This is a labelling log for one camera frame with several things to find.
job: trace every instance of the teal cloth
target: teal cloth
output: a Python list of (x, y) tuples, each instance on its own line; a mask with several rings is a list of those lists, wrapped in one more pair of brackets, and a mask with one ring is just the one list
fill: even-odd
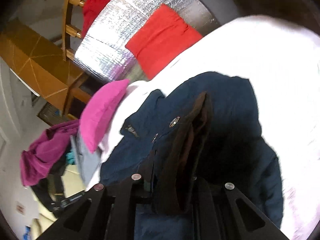
[(72, 150), (67, 153), (67, 164), (76, 165), (75, 154)]

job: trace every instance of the white sheet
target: white sheet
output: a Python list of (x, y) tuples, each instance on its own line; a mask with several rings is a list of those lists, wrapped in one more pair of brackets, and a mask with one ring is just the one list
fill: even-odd
[[(265, 16), (236, 19), (176, 57), (149, 82), (135, 82), (116, 111), (101, 146), (102, 162), (122, 139), (124, 120), (149, 93), (170, 94), (207, 71), (249, 78), (262, 136), (280, 160), (284, 192), (281, 230), (305, 240), (320, 219), (320, 38), (297, 25)], [(100, 169), (89, 187), (100, 180)]]

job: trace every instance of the reflective bubble foil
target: reflective bubble foil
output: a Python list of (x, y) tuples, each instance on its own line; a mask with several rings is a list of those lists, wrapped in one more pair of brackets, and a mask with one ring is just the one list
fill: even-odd
[(220, 26), (199, 0), (111, 0), (81, 42), (75, 62), (103, 82), (130, 76), (139, 64), (124, 46), (163, 3), (202, 35)]

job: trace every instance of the metal screw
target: metal screw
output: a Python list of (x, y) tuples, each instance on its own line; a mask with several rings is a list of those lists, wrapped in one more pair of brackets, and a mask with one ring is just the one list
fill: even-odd
[(141, 176), (140, 174), (138, 174), (138, 173), (133, 174), (133, 175), (131, 176), (131, 179), (133, 179), (134, 181), (138, 181), (138, 180), (140, 180), (141, 178), (142, 178), (142, 176)]
[(93, 188), (95, 191), (101, 191), (101, 190), (103, 190), (104, 185), (101, 183), (98, 183), (98, 184), (94, 185)]
[(233, 190), (235, 188), (235, 185), (233, 185), (231, 182), (228, 182), (224, 185), (224, 187), (228, 190)]

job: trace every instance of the blue object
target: blue object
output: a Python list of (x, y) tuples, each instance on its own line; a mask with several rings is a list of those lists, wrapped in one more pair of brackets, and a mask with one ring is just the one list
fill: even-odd
[(26, 232), (23, 235), (23, 240), (31, 240), (31, 228), (26, 226)]

